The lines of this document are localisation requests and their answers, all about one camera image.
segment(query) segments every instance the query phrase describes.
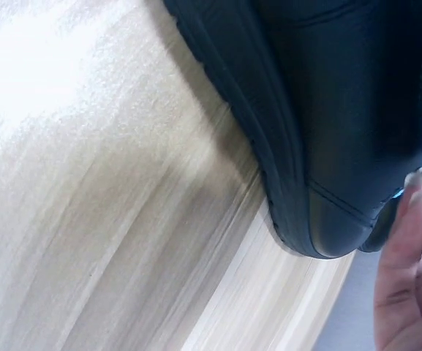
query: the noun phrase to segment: rubber sole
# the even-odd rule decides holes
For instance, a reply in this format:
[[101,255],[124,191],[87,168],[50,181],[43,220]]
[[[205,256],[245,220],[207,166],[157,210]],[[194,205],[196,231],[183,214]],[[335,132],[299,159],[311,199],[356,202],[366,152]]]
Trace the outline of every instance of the rubber sole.
[[311,240],[298,126],[276,62],[249,2],[164,0],[164,3],[176,18],[189,49],[203,63],[208,78],[229,103],[250,140],[278,236],[303,255],[331,258],[317,252]]

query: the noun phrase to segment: wooden surface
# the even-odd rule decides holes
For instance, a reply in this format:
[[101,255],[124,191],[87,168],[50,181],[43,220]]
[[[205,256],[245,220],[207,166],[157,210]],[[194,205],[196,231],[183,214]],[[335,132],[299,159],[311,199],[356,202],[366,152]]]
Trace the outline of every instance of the wooden surface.
[[274,240],[160,0],[0,1],[0,350],[309,350],[352,257]]

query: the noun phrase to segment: black leather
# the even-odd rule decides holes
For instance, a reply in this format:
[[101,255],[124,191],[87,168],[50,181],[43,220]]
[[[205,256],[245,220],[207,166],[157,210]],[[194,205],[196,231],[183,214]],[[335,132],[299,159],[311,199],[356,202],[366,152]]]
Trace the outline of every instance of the black leather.
[[372,230],[405,175],[422,166],[422,1],[255,8],[304,143],[312,240],[336,256],[348,233]]

